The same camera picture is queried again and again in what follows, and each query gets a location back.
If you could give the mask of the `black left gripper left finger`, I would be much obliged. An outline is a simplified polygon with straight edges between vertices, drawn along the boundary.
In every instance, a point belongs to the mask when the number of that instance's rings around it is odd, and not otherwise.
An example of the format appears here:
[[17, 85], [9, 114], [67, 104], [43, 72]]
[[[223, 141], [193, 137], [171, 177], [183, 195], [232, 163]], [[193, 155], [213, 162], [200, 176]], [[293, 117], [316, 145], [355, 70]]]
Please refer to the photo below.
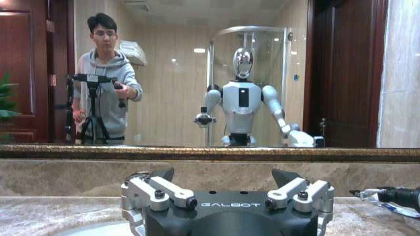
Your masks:
[[131, 232], [136, 236], [147, 235], [147, 209], [160, 213], [169, 209], [171, 203], [187, 211], [197, 206], [193, 191], [172, 183], [173, 173], [173, 168], [137, 172], [121, 184], [123, 217], [129, 221]]

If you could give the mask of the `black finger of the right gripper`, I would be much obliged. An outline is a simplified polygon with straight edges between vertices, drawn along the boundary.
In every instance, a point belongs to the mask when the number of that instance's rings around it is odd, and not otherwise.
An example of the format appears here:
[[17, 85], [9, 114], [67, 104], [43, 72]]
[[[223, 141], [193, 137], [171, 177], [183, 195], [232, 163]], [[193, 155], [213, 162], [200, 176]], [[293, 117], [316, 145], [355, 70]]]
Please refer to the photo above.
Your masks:
[[348, 192], [360, 199], [377, 200], [379, 194], [384, 194], [387, 190], [384, 188], [369, 188], [364, 190], [349, 190]]

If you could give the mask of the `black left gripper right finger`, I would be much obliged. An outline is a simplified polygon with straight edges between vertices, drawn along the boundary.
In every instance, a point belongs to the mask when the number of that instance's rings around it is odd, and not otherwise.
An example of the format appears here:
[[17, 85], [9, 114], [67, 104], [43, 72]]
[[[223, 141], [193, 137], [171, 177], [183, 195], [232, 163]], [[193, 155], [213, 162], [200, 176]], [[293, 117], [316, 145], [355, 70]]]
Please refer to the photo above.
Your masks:
[[272, 169], [272, 177], [277, 189], [267, 192], [268, 211], [285, 210], [291, 204], [295, 213], [316, 213], [316, 235], [323, 236], [333, 219], [335, 187], [323, 180], [312, 183], [296, 172], [280, 169]]

